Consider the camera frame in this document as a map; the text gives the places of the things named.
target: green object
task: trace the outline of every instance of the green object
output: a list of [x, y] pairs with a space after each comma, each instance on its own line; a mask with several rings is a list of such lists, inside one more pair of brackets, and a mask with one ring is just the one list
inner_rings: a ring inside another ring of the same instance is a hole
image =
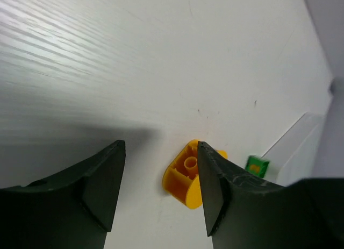
[[259, 158], [258, 156], [249, 156], [245, 170], [263, 178], [268, 169], [270, 161], [267, 159]]

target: yellow object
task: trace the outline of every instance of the yellow object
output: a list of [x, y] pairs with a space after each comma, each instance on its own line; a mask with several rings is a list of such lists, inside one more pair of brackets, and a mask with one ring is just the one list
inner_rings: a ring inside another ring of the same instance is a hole
[[[192, 140], [166, 169], [162, 186], [166, 192], [173, 195], [190, 209], [202, 205], [197, 166], [198, 140]], [[227, 159], [225, 151], [218, 153]]]

